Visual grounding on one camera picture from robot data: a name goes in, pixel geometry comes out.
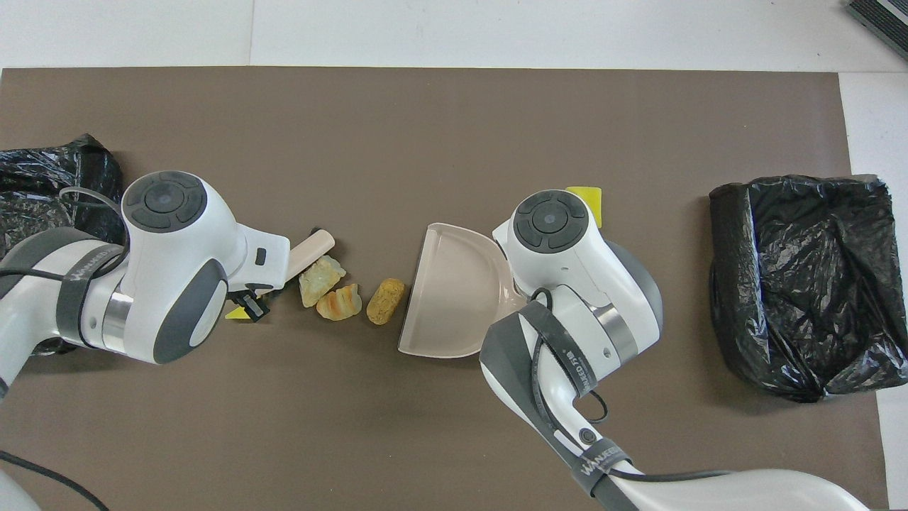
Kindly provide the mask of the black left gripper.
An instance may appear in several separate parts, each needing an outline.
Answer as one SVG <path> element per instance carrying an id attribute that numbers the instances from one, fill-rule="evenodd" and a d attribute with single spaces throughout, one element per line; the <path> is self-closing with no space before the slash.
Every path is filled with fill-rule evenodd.
<path id="1" fill-rule="evenodd" d="M 258 322 L 265 317 L 270 310 L 259 297 L 272 291 L 275 291 L 275 288 L 270 285 L 244 285 L 243 289 L 238 291 L 238 319 Z"/>

